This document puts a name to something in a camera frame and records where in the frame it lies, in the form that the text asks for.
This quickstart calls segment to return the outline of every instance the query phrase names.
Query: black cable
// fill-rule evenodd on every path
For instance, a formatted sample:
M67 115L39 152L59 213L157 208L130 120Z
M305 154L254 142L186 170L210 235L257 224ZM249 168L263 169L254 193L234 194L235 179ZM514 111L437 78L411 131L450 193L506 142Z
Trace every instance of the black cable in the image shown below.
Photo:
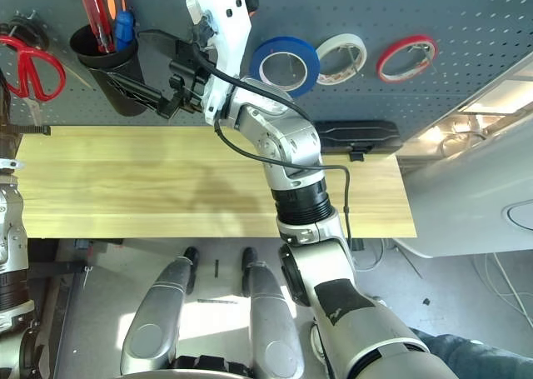
M270 93L266 90L260 89L259 87L255 87L249 83L243 82L239 79L236 79L235 77L230 77L229 75L225 74L222 71L219 71L215 67L213 67L203 56L200 52L200 48L197 44L192 44L192 54L194 55L194 58L197 60L197 62L204 68L206 71L208 71L210 74L218 77L224 82L228 82L233 86L240 87L244 90L247 90L248 92L252 92L255 94L258 94L259 96L263 96L266 98L270 98L271 100L274 100L275 102L279 102L280 104L283 104L285 107L289 107L291 110L296 111L298 114L300 114L302 117L304 117L307 121L311 122L311 119L307 115L307 113L303 110L303 108L298 107L294 102L289 102L287 99L277 96L276 94Z
M333 170L338 169L344 172L345 175L345 184L344 184L344 207L342 208L342 211L344 212L344 218L346 220L346 234L347 234L347 241L348 246L351 248L351 227L350 227L350 170L345 167L344 165L300 165L300 164L293 164L291 162L284 162L280 160L274 160L272 158L257 156L256 154L251 154L250 152L244 151L238 146L236 146L232 141L230 141L222 132L222 128L220 126L220 116L219 114L215 117L215 122L213 124L215 128L215 133L221 138L221 140L226 143L229 148L231 148L234 152L238 152L244 157L250 158L252 160L264 162L266 164L272 164L272 165L279 165L281 167L286 168L293 168L293 169L301 169L301 170L314 170L314 171L321 171L321 170Z
M244 90L247 90L248 92L252 92L255 94L258 94L259 96L263 96L266 98L270 98L271 100L275 102L279 102L280 104L283 104L284 106L290 108L291 110L296 111L300 116L302 116L307 121L311 122L311 119L306 114L306 112L301 108L298 107L295 103L289 102L283 97L279 97L276 94L270 93L266 90L260 89L258 87L255 87L249 83L243 82L239 79L236 79L234 77L230 77L229 75L225 74L224 72L216 69L213 67L203 56L200 52L200 48L197 44L192 45L192 53L194 55L194 58L197 60L197 62L210 74L214 75L215 77L218 77L224 82L228 82L233 86L240 87ZM245 150L242 150L238 146L236 146L232 141L230 141L222 132L222 128L220 126L220 112L217 113L215 116L215 122L213 123L213 126L215 128L215 133L221 138L221 140L226 143L226 145L231 148L234 152L238 152L244 157L250 158L252 160L256 160L259 162L264 162L266 164L272 164L272 165L278 165L280 167L286 167L286 168L292 168L292 169L300 169L300 170L313 170L313 171L321 171L321 170L341 170L345 174L345 184L344 184L344 207L342 208L342 211L344 212L344 218L346 221L346 234L347 234L347 242L348 247L351 249L351 225L350 225L350 170L345 167L344 165L317 165L317 166L307 166L307 165L300 165L300 164L293 164L291 162L284 162L280 160L274 160L272 158L257 156L256 154L252 154L250 152L247 152Z

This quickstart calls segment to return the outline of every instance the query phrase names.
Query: blue tape roll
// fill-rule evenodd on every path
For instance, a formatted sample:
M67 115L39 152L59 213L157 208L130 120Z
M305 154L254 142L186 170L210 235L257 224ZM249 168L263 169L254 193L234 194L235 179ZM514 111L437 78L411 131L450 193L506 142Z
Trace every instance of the blue tape roll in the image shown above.
M296 88L279 86L269 82L264 73L262 72L262 64L272 54L276 53L290 53L300 58L306 67L306 76L297 84ZM264 83L270 83L271 85L285 90L292 97L301 96L304 93L309 92L313 86L315 86L318 74L320 73L320 62L316 55L315 48L308 42L304 42L301 39L290 36L274 37L264 42L253 53L252 62L250 63L250 74Z

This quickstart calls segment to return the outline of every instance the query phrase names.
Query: tape roll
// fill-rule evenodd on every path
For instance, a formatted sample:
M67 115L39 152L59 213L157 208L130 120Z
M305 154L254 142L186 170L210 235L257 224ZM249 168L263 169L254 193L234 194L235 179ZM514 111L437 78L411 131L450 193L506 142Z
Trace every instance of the tape roll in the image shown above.
M286 54L295 57L304 67L304 76L292 85L280 85L268 79L264 71L265 61L276 55ZM292 97L301 96L315 86L320 73L320 62L315 48L297 37L274 37L264 42L253 53L250 74L260 81L281 89Z
M337 85L343 83L356 75L365 65L366 62L366 47L365 43L360 37L352 33L343 33L327 39L316 50L318 59L321 61L330 52L336 51L340 48L356 48L359 53L354 57L354 62L343 68L339 72L331 75L319 74L317 82L321 85Z
M395 75L389 75L383 72L383 67L385 66L386 62L392 58L392 56L410 47L424 47L424 53L426 57L418 62L414 67L411 67L404 72L397 73ZM383 82L404 82L427 69L435 59L438 51L439 49L436 45L436 42L427 35L414 35L406 37L405 39L401 39L400 41L390 45L377 61L377 76Z

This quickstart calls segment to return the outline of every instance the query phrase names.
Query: red tape roll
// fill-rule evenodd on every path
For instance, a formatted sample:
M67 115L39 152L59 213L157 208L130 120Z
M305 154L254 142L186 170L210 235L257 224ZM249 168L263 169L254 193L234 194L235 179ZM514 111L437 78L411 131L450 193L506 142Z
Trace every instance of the red tape roll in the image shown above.
M396 75L388 75L383 72L383 67L389 61L389 59L394 56L397 52L405 50L409 47L427 47L426 53L430 60L425 57L419 63L417 63L413 68L408 69L405 72L397 73ZM401 39L400 41L389 46L385 52L381 55L380 59L377 61L376 70L378 77L383 82L388 83L399 83L404 82L407 79L410 79L419 73L423 72L426 68L430 66L430 62L435 60L435 57L438 53L438 47L435 40L427 35L414 35Z

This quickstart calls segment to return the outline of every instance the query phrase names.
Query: person's leg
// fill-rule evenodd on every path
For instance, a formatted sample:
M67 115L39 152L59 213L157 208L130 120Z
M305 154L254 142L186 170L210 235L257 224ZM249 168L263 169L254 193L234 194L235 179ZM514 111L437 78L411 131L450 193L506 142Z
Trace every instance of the person's leg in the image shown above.
M530 379L533 359L454 335L432 336L412 329L459 379Z
M298 379L304 361L294 321L274 274L248 247L242 256L242 293L250 297L250 339L257 379Z

